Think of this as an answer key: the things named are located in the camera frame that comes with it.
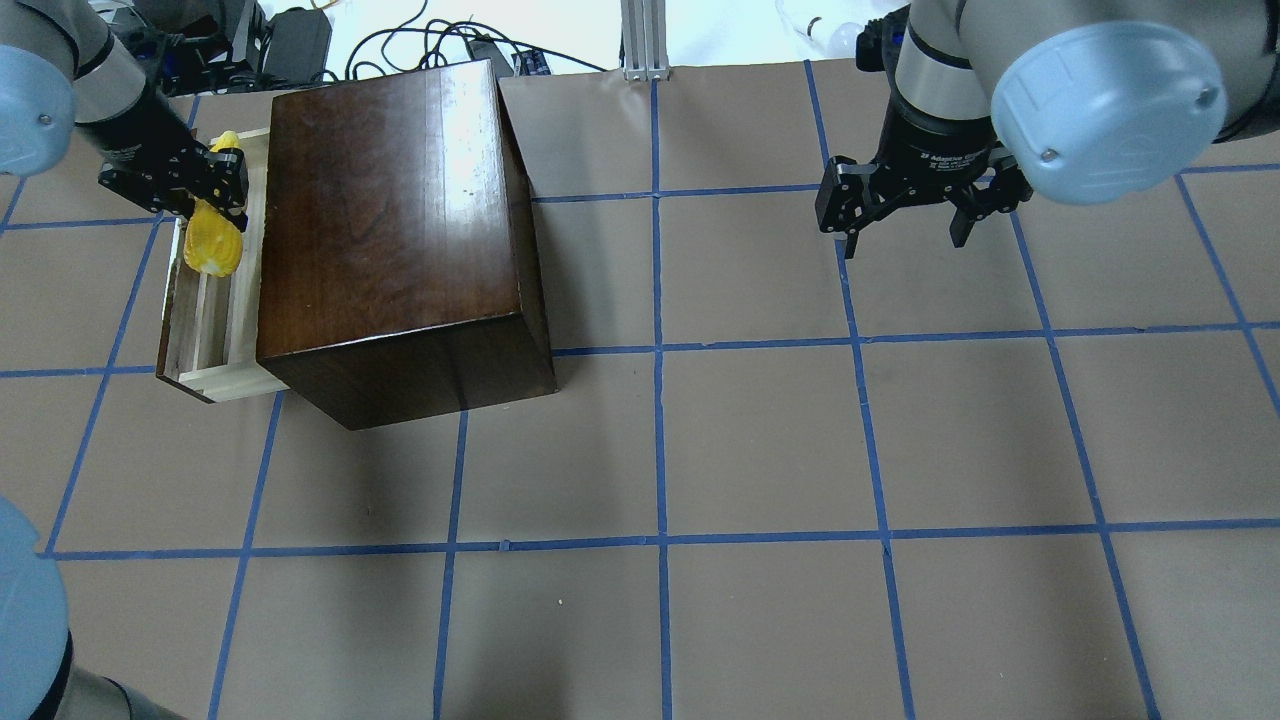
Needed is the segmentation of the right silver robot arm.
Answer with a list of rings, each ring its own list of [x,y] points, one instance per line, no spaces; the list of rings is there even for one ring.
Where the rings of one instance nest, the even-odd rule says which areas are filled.
[[[1213,143],[1277,129],[1275,1],[911,1],[858,36],[890,87],[876,155],[836,155],[815,223],[845,236],[947,202],[948,234],[1034,196],[1096,205]]]

